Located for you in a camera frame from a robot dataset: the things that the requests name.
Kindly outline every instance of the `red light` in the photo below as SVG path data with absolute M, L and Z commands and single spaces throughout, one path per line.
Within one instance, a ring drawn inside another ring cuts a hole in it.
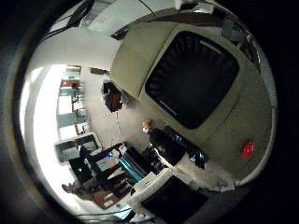
M 241 157 L 242 158 L 250 157 L 253 152 L 253 146 L 254 146 L 253 142 L 245 143 L 243 146 Z

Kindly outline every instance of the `person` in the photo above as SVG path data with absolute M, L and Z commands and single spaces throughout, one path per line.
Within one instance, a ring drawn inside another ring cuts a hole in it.
M 112 181 L 112 184 L 115 186 L 115 188 L 120 188 L 120 193 L 122 193 L 122 195 L 125 195 L 129 191 L 128 188 L 125 188 L 123 184 L 120 183 L 120 177 L 114 179 Z M 73 184 L 62 184 L 62 188 L 66 193 L 75 194 L 81 200 L 92 202 L 94 201 L 93 195 L 95 193 L 104 193 L 105 195 L 108 195 L 110 193 L 102 188 L 102 186 L 99 184 L 98 180 L 95 177 L 89 179 L 83 184 L 80 184 L 77 180 L 75 180 Z
M 142 122 L 143 132 L 149 134 L 150 146 L 156 148 L 159 154 L 170 164 L 175 165 L 186 152 L 178 142 L 160 129 L 150 127 L 151 119 Z
M 93 191 L 100 191 L 98 187 L 98 181 L 93 177 L 81 185 L 77 180 L 73 184 L 62 184 L 62 188 L 66 193 L 72 193 L 77 195 L 81 200 L 93 201 Z

